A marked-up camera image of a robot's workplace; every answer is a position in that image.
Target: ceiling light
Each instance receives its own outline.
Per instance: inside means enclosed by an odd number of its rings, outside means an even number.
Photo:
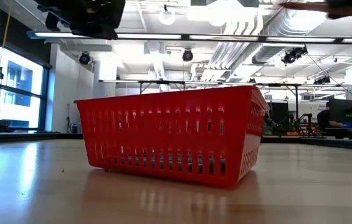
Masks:
[[[255,83],[236,83],[236,82],[225,82],[223,85],[242,85],[242,86],[252,86]]]
[[[28,31],[27,35],[31,39],[92,39],[91,37],[74,35],[69,32],[33,32]],[[158,39],[158,40],[181,40],[181,35],[179,34],[118,34],[118,39],[125,40],[148,40],[148,39]]]
[[[321,38],[321,37],[268,37],[266,41],[269,42],[301,42],[301,43],[314,43],[324,42],[331,43],[335,41],[335,38]]]
[[[40,38],[81,38],[81,39],[90,39],[91,37],[81,36],[81,35],[74,35],[73,33],[69,32],[33,32],[36,37]]]
[[[342,43],[352,43],[352,38],[345,38],[342,40]]]
[[[180,40],[179,34],[118,34],[118,39],[158,39],[158,40]]]
[[[305,47],[304,44],[263,43],[263,47]]]
[[[106,82],[106,83],[138,83],[137,80],[99,80],[99,82]]]
[[[165,13],[169,12],[170,16],[166,17]],[[171,25],[176,21],[176,12],[172,8],[162,8],[159,12],[159,21],[164,25]]]
[[[191,85],[218,85],[218,82],[185,82],[185,84]]]
[[[255,42],[258,37],[240,36],[240,35],[190,35],[191,40],[218,40],[218,41],[245,41]]]

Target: cable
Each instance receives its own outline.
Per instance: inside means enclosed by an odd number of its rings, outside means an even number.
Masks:
[[[12,12],[12,2],[13,2],[13,0],[10,0],[9,9],[8,9],[7,23],[6,23],[6,29],[4,31],[4,38],[2,39],[2,46],[1,46],[2,51],[1,51],[1,54],[0,54],[0,65],[1,65],[2,55],[4,53],[4,47],[6,46],[6,41],[7,41],[7,33],[8,33],[8,27],[9,27],[9,21],[10,21],[11,12]]]
[[[322,69],[322,68],[317,64],[317,62],[316,62],[309,54],[307,54],[307,56],[310,57],[310,59],[314,62],[314,64],[317,65],[317,67],[320,68],[323,73],[326,73],[326,72],[324,71],[324,69]],[[348,93],[350,93],[350,94],[352,95],[352,92],[350,92],[347,88],[345,88],[345,87],[343,87],[341,84],[339,84],[335,79],[333,79],[333,78],[331,77],[331,75],[328,75],[328,77],[329,77],[330,79],[332,79],[337,85],[339,85],[340,87],[342,87],[346,92],[348,92]]]

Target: security camera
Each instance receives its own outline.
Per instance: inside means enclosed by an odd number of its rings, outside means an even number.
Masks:
[[[91,61],[90,52],[82,52],[82,55],[78,59],[82,65],[88,65]]]
[[[193,52],[190,49],[186,49],[183,53],[183,61],[190,62],[194,58]]]

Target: fluorescent light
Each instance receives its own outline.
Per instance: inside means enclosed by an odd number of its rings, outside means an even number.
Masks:
[[[106,83],[138,83],[137,80],[100,80],[100,82],[106,82]]]
[[[304,44],[263,43],[264,47],[305,47]]]
[[[74,35],[68,32],[35,32],[34,35],[36,37],[43,37],[43,38],[86,38],[86,39],[91,38],[91,37],[86,37],[81,35]]]
[[[335,41],[335,38],[321,38],[321,37],[268,37],[266,41],[271,42],[302,42],[302,43],[312,43],[312,42],[324,42],[331,43]]]
[[[185,82],[185,84],[192,84],[192,85],[218,85],[221,82]]]
[[[351,43],[352,44],[352,38],[345,38],[342,40],[342,43]]]
[[[191,40],[218,40],[218,41],[257,41],[258,37],[248,37],[239,35],[190,35]]]
[[[118,39],[181,40],[181,35],[179,34],[118,34]]]
[[[242,86],[251,86],[256,83],[232,83],[232,82],[224,82],[223,85],[242,85]]]

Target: light fixture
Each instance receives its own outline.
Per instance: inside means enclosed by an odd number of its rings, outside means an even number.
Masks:
[[[81,35],[74,35],[69,32],[33,32],[28,31],[27,35],[31,39],[92,39],[92,37],[86,37]],[[158,39],[158,40],[181,40],[180,34],[118,34],[118,39],[125,40],[148,40],[148,39]]]
[[[218,82],[185,82],[185,84],[191,84],[191,85],[218,85],[219,83]]]
[[[268,37],[266,41],[269,42],[301,42],[301,43],[313,43],[313,42],[325,42],[331,43],[335,41],[335,38],[322,38],[322,37]]]
[[[191,40],[218,40],[218,41],[258,41],[258,37],[249,37],[241,35],[190,35]]]
[[[138,83],[137,80],[99,80],[99,82],[105,82],[105,83]]]
[[[42,38],[74,38],[74,39],[91,39],[91,37],[75,35],[69,32],[35,32],[34,35],[36,37]]]
[[[172,8],[167,8],[167,5],[165,7],[159,12],[159,21],[164,25],[171,25],[176,21],[176,12]],[[170,13],[170,16],[165,17],[165,13]]]
[[[285,55],[281,58],[281,62],[283,62],[285,65],[291,64],[296,60],[300,59],[302,55],[305,55],[307,53],[308,52],[306,47],[294,48],[291,51],[287,51],[285,53]]]
[[[342,40],[342,43],[350,43],[352,44],[352,38],[345,38]]]
[[[263,47],[305,47],[304,44],[263,43]]]
[[[181,40],[179,34],[118,34],[118,39],[158,39],[158,40]]]

